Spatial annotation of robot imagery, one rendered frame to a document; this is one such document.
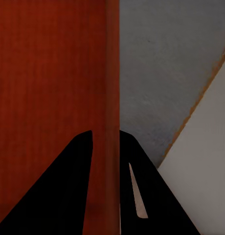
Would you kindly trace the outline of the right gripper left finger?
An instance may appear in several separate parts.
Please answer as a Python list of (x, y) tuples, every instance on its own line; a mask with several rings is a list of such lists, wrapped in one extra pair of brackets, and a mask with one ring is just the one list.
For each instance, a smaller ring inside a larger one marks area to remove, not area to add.
[(92, 131), (75, 136), (0, 223), (0, 235), (82, 235)]

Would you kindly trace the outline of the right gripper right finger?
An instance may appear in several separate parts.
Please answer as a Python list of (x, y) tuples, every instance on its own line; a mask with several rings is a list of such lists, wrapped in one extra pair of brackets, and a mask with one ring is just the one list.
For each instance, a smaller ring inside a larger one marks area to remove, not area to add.
[[(139, 218), (129, 163), (148, 218)], [(200, 235), (136, 138), (120, 130), (121, 235)]]

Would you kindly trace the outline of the storage box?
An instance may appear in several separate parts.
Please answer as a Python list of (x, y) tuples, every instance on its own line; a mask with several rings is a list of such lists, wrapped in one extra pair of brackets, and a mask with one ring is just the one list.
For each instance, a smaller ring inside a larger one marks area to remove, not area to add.
[(119, 0), (0, 0), (0, 223), (77, 135), (82, 235), (121, 235)]

